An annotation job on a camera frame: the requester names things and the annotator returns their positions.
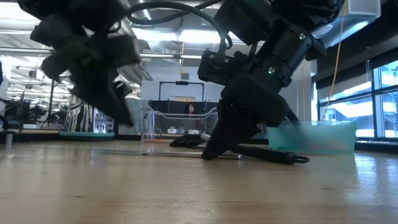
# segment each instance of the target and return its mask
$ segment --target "person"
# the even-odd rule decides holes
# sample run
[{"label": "person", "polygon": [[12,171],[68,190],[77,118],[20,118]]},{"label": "person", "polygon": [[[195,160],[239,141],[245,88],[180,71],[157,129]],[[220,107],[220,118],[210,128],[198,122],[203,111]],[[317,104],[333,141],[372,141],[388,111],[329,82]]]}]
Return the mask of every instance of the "person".
[{"label": "person", "polygon": [[191,103],[185,105],[185,114],[195,114],[195,107]]}]

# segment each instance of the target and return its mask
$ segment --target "wooden table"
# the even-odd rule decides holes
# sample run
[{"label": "wooden table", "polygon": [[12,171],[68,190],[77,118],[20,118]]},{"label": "wooden table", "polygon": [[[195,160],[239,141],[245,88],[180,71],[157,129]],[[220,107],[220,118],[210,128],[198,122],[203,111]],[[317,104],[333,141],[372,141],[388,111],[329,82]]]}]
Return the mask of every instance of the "wooden table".
[{"label": "wooden table", "polygon": [[5,224],[398,223],[395,155],[312,156],[284,166],[95,151],[170,150],[132,141],[13,147],[0,151]]}]

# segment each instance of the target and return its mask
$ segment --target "fluorescent light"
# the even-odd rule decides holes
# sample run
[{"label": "fluorescent light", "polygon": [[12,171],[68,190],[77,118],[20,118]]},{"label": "fluorescent light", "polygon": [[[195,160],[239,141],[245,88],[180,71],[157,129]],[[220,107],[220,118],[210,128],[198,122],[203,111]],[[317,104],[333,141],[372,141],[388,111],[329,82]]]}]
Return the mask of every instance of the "fluorescent light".
[{"label": "fluorescent light", "polygon": [[132,31],[138,39],[157,42],[161,40],[177,40],[177,35],[173,32],[161,32],[160,30],[145,30],[133,28]]},{"label": "fluorescent light", "polygon": [[[238,39],[232,32],[229,32],[228,35],[232,39]],[[216,31],[184,30],[179,40],[191,44],[216,44],[220,42],[220,35]]]},{"label": "fluorescent light", "polygon": [[143,58],[174,58],[174,55],[171,54],[140,54],[140,56]]},{"label": "fluorescent light", "polygon": [[200,55],[181,55],[181,59],[198,59],[201,60]]}]

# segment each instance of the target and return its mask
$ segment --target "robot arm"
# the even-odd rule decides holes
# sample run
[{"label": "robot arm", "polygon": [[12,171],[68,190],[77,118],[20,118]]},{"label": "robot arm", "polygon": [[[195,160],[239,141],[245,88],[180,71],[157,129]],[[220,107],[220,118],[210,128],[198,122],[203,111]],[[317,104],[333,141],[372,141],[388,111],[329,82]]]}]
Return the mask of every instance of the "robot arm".
[{"label": "robot arm", "polygon": [[[153,25],[188,13],[208,20],[220,34],[217,52],[206,50],[198,69],[199,78],[224,85],[219,102],[219,121],[203,153],[214,159],[234,149],[257,132],[257,123],[278,126],[286,117],[298,118],[279,95],[292,82],[291,76],[304,60],[326,54],[312,32],[333,22],[345,0],[224,0],[214,18],[200,9],[221,0],[208,0],[190,7],[177,2],[149,1],[124,9],[118,0],[18,0],[21,9],[42,22],[31,39],[54,48],[42,69],[59,81],[69,70],[75,84],[72,93],[119,123],[132,125],[124,102],[125,86],[113,80],[122,65],[140,63],[131,37],[110,37],[112,26],[127,16],[133,23]],[[131,14],[145,9],[168,7],[182,12],[165,18],[140,20]],[[95,34],[88,36],[84,27]],[[225,55],[232,32],[246,45],[261,49],[251,55]]]}]

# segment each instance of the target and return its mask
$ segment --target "transparent acrylic box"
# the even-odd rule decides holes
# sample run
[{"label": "transparent acrylic box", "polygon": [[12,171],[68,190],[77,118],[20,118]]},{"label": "transparent acrylic box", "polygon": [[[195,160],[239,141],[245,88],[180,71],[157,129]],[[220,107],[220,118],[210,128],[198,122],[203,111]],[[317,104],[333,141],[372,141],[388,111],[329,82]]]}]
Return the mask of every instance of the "transparent acrylic box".
[{"label": "transparent acrylic box", "polygon": [[184,134],[210,135],[217,121],[216,108],[207,114],[168,114],[141,106],[141,142],[171,142]]},{"label": "transparent acrylic box", "polygon": [[356,122],[351,121],[284,121],[268,128],[269,147],[301,154],[353,153]]}]

